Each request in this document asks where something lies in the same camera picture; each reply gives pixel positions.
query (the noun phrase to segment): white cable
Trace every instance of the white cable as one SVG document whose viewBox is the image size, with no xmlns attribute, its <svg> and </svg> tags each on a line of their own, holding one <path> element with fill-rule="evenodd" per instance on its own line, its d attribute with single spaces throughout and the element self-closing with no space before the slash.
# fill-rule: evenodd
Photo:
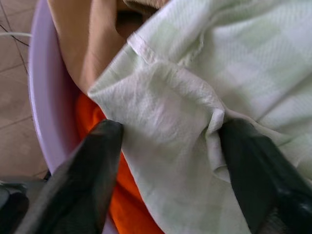
<svg viewBox="0 0 312 234">
<path fill-rule="evenodd" d="M 18 33 L 18 32 L 5 32 L 5 33 L 0 33 L 1 36 L 21 36 L 21 37 L 32 37 L 30 33 Z"/>
</svg>

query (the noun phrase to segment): light green cloth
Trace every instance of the light green cloth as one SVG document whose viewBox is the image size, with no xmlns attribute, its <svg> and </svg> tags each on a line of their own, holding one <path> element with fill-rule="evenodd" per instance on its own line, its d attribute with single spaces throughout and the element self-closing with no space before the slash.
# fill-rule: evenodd
<svg viewBox="0 0 312 234">
<path fill-rule="evenodd" d="M 89 90 L 166 234 L 245 234 L 216 130 L 242 114 L 312 179 L 312 1 L 172 0 Z"/>
</svg>

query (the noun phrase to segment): clothes pile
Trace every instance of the clothes pile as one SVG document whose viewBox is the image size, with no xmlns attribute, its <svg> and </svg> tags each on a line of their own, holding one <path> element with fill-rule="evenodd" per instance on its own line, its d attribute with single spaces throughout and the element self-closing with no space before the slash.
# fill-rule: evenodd
<svg viewBox="0 0 312 234">
<path fill-rule="evenodd" d="M 249 233 L 217 133 L 234 117 L 311 183 L 312 2 L 48 2 L 84 93 L 80 136 L 105 116 L 124 125 L 110 206 L 120 234 Z"/>
</svg>

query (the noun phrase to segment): tiled floor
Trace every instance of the tiled floor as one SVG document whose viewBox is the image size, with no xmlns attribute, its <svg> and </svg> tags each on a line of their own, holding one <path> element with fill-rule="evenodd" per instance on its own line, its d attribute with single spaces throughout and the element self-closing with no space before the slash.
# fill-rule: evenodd
<svg viewBox="0 0 312 234">
<path fill-rule="evenodd" d="M 0 0 L 0 25 L 29 33 L 37 1 Z M 47 171 L 28 100 L 27 57 L 26 45 L 0 37 L 0 177 L 42 177 Z"/>
</svg>

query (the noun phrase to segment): orange fabric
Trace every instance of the orange fabric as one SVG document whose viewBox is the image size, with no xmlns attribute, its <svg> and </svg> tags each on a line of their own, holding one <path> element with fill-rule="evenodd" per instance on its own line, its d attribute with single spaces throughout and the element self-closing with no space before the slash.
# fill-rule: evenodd
<svg viewBox="0 0 312 234">
<path fill-rule="evenodd" d="M 81 139 L 105 118 L 101 109 L 86 95 L 78 97 L 76 120 Z M 163 234 L 149 214 L 123 154 L 109 210 L 119 234 Z"/>
</svg>

